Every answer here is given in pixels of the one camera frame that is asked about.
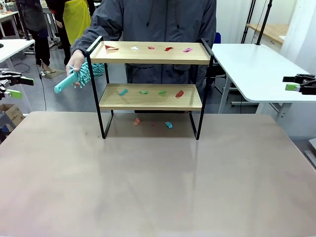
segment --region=person's hand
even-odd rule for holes
[[[57,25],[59,28],[63,28],[63,24],[62,24],[60,21],[56,21],[56,25]]]
[[[67,76],[70,75],[69,71],[70,71],[70,65],[74,67],[74,71],[75,72],[79,72],[80,71],[80,68],[81,68],[81,65],[84,63],[84,55],[82,53],[81,50],[77,49],[73,55],[71,56],[68,64],[66,65],[66,73],[67,73]],[[80,83],[79,82],[75,82],[74,85],[76,86],[80,86]]]

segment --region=red paper piece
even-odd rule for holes
[[[165,49],[165,51],[168,52],[171,49],[173,49],[173,47],[168,47],[168,48]]]
[[[118,50],[119,48],[114,48],[112,46],[105,46],[105,49],[108,49],[108,50]]]
[[[192,51],[192,48],[187,48],[186,50],[184,50],[183,52],[187,53],[187,52],[190,52]]]
[[[176,94],[176,98],[180,98],[181,96],[183,96],[184,92],[182,90],[180,90],[178,92],[178,94]]]
[[[136,119],[135,119],[135,122],[134,122],[134,125],[137,126],[139,123],[140,123],[139,118],[136,118]]]

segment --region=yellow apron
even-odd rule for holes
[[[80,38],[90,26],[91,19],[86,0],[70,0],[65,3],[63,14],[65,28],[70,45]]]

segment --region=black metal shelf frame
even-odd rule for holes
[[[100,129],[101,129],[101,135],[102,135],[102,138],[105,139],[107,134],[108,134],[108,132],[109,132],[109,128],[110,128],[110,125],[111,125],[111,122],[112,122],[112,119],[113,119],[113,116],[114,116],[114,111],[111,110],[111,117],[109,118],[109,120],[107,122],[107,126],[106,126],[106,128],[104,130],[104,128],[103,128],[103,121],[102,121],[102,117],[101,117],[100,106],[99,106],[99,99],[98,99],[98,94],[97,94],[97,89],[96,89],[96,84],[95,84],[95,78],[94,78],[94,75],[93,75],[91,58],[90,58],[90,55],[93,52],[93,50],[95,50],[95,48],[102,41],[103,41],[103,37],[99,36],[93,42],[93,44],[87,49],[87,51],[85,52],[85,56],[87,58],[89,73],[90,73],[90,77],[91,77],[94,102],[95,102],[95,106],[96,106],[96,109],[97,109],[97,114],[98,114]],[[205,76],[205,78],[206,78],[206,86],[204,88],[202,109],[201,109],[200,119],[199,119],[199,123],[198,123],[198,127],[197,128],[196,128],[196,125],[195,125],[195,122],[194,122],[192,111],[189,111],[189,116],[190,116],[190,120],[191,120],[191,124],[192,124],[192,129],[193,129],[193,132],[194,132],[194,136],[195,136],[195,138],[197,140],[200,137],[200,133],[201,133],[201,129],[202,129],[202,123],[203,123],[203,117],[204,117],[204,111],[205,111],[205,106],[206,106],[207,95],[208,95],[208,92],[209,92],[209,90],[211,88],[211,70],[212,70],[214,59],[215,59],[214,53],[213,53],[212,49],[209,47],[209,45],[206,43],[205,39],[201,39],[201,43],[202,43],[203,47],[205,48],[206,52],[209,54],[210,61],[209,61],[209,65],[208,65],[208,68],[207,68],[207,71],[206,71],[206,76]],[[107,66],[106,63],[104,64],[104,68],[105,68],[105,77],[106,77],[107,85],[108,85],[110,83],[110,79],[109,79],[108,66]],[[194,75],[194,84],[195,85],[197,84],[197,78],[198,78],[198,65],[196,65],[196,70],[195,70],[195,75]]]

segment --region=two-tier shelf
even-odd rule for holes
[[[119,48],[119,50],[108,50],[105,46]],[[186,48],[192,48],[190,52],[183,52]],[[189,111],[192,128],[196,139],[199,139],[207,94],[210,89],[211,68],[213,66],[214,54],[204,39],[201,43],[180,42],[127,42],[127,41],[103,41],[100,36],[85,52],[91,76],[94,100],[97,108],[102,138],[105,139],[114,115],[113,110],[162,110],[162,111]],[[95,79],[91,63],[104,63],[107,80],[106,88],[99,101]],[[194,84],[113,84],[110,83],[108,74],[108,63],[136,63],[136,64],[186,64],[196,65]],[[206,72],[206,86],[204,89],[203,102],[201,102],[196,82],[198,66],[208,65]],[[119,94],[127,89],[128,93],[123,96]],[[184,95],[176,98],[180,91]],[[139,91],[148,91],[147,95]],[[104,130],[101,118],[101,110],[111,110],[112,116],[108,120]],[[200,111],[198,128],[196,129],[192,111]]]

